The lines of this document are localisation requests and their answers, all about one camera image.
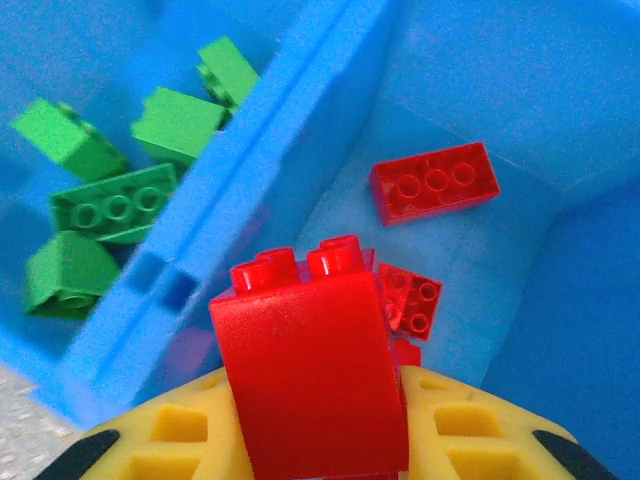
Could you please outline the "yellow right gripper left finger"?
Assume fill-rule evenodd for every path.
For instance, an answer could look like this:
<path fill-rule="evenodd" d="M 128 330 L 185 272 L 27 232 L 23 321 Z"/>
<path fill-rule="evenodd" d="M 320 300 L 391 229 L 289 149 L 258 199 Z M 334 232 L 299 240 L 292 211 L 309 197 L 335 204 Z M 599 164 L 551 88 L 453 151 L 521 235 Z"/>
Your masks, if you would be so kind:
<path fill-rule="evenodd" d="M 223 368 L 86 432 L 44 479 L 252 479 Z"/>

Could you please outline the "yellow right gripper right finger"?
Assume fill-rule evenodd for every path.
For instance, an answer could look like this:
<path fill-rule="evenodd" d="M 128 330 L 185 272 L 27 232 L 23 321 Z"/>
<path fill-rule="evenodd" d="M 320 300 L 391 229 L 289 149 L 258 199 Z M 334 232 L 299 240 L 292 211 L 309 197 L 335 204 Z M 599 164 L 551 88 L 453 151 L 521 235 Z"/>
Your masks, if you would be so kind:
<path fill-rule="evenodd" d="M 400 479 L 616 477 L 550 420 L 430 370 L 403 366 L 400 373 L 409 434 Z"/>

